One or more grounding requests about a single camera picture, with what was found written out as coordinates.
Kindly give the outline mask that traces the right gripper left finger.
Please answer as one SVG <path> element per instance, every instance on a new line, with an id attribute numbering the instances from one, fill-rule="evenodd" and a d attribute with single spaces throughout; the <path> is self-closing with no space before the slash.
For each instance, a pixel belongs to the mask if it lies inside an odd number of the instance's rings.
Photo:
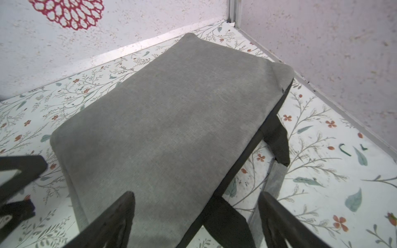
<path id="1" fill-rule="evenodd" d="M 125 192 L 66 248 L 126 248 L 135 211 L 135 196 Z"/>

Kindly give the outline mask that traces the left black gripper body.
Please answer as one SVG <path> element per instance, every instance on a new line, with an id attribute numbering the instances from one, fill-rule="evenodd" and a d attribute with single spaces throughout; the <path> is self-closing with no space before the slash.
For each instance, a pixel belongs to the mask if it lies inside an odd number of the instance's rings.
<path id="1" fill-rule="evenodd" d="M 10 221 L 1 227 L 1 242 L 23 221 L 35 216 L 35 206 L 30 199 L 12 203 L 7 203 L 7 201 L 31 182 L 37 180 L 47 168 L 47 162 L 40 155 L 1 157 L 2 172 L 19 171 L 1 183 L 1 217 L 11 217 Z"/>

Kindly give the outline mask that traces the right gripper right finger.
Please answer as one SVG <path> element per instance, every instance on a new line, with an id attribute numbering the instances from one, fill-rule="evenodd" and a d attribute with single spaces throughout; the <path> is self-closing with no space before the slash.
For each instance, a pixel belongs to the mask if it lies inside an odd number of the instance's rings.
<path id="1" fill-rule="evenodd" d="M 329 245 L 308 230 L 270 193 L 258 198 L 262 230 L 269 248 L 328 248 Z"/>

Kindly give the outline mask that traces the grey laptop bag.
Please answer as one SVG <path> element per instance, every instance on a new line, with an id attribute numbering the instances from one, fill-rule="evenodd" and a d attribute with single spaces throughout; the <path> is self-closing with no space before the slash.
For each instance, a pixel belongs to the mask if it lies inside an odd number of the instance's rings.
<path id="1" fill-rule="evenodd" d="M 202 227 L 222 247 L 255 247 L 222 196 L 261 140 L 289 164 L 277 112 L 294 76 L 286 64 L 188 33 L 73 115 L 50 144 L 80 232 L 131 191 L 126 248 L 184 248 Z"/>

